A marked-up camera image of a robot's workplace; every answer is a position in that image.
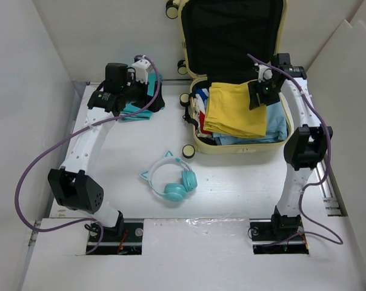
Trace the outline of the yellow cloth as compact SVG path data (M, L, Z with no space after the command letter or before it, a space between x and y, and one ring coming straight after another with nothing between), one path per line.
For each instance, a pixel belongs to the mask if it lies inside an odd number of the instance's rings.
M248 82L214 82L204 118L204 130L239 138L263 138L267 129L267 108L250 109Z

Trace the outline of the cream printed zip pouch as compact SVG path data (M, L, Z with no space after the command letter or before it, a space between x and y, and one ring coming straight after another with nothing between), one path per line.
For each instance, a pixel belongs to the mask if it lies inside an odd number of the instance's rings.
M203 129L204 118L205 118L205 106L201 97L195 97L193 101L193 116L198 122L198 128L196 129L196 134L198 137L206 138L208 133Z

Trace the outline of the light blue shirt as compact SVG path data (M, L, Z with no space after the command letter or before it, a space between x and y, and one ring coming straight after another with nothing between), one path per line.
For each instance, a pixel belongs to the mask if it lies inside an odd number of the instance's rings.
M288 137L287 120L280 102L267 106L267 129L263 138L239 138L221 133L213 133L218 146L240 144L267 144L285 141Z

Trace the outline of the red white blue shirt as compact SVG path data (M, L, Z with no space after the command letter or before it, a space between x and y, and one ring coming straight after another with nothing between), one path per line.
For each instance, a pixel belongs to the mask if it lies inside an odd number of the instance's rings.
M206 113L206 102L209 96L209 91L208 89L197 89L195 91L195 97L201 97L203 102L204 102L204 106L205 106L205 113ZM212 137L212 133L209 131L206 131L208 133L207 138L211 138Z

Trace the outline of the yellow suitcase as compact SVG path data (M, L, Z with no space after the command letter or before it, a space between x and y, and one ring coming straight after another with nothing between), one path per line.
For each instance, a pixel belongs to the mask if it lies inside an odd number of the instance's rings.
M286 11L286 1L167 1L165 14L178 20L184 51L178 73L188 73L193 80L188 93L181 95L181 106L197 151L213 155L254 153L284 145L281 141L218 146L213 137L198 137L192 99L197 89L208 89L214 82L257 80L247 54L264 62L278 54Z

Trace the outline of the teal cat-ear headphones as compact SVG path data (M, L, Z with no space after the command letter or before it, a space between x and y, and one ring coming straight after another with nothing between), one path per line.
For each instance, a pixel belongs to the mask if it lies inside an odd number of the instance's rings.
M178 166L181 171L176 182L167 182L162 189L154 183L154 175L166 166ZM169 150L147 170L142 171L139 177L147 182L155 195L170 202L182 202L198 187L198 179L191 165Z

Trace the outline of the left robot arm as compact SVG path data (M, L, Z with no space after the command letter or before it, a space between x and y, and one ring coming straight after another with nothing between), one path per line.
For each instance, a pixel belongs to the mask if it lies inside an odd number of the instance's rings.
M124 234L123 215L104 199L104 189L93 173L103 143L116 118L132 102L149 106L148 76L152 63L138 56L132 65L109 63L105 79L87 103L83 133L59 169L48 173L48 183L56 202L101 223L104 235L118 240Z

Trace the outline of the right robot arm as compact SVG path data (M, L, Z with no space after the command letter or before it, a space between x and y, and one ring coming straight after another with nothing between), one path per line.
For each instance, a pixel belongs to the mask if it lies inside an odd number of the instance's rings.
M294 132L284 145L287 174L282 195L268 221L250 223L255 242L282 244L306 232L301 219L305 217L302 200L309 178L323 159L331 158L333 130L316 111L308 92L307 75L302 67L294 67L288 54L279 54L271 64L252 57L258 67L258 88L261 96L281 94L293 118Z

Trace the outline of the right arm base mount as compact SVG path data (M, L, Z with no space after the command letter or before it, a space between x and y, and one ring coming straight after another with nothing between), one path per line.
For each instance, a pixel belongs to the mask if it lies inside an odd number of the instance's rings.
M250 220L248 236L255 255L308 255L305 236L298 230L280 230L275 233L270 220Z

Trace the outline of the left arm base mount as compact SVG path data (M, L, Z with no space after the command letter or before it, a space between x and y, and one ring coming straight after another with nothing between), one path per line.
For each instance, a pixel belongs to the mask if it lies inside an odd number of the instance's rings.
M144 222L132 220L124 222L124 230L121 235L117 235L108 230L104 230L101 243L95 249L100 237L99 226L96 224L85 226L88 233L86 245L87 255L141 255Z

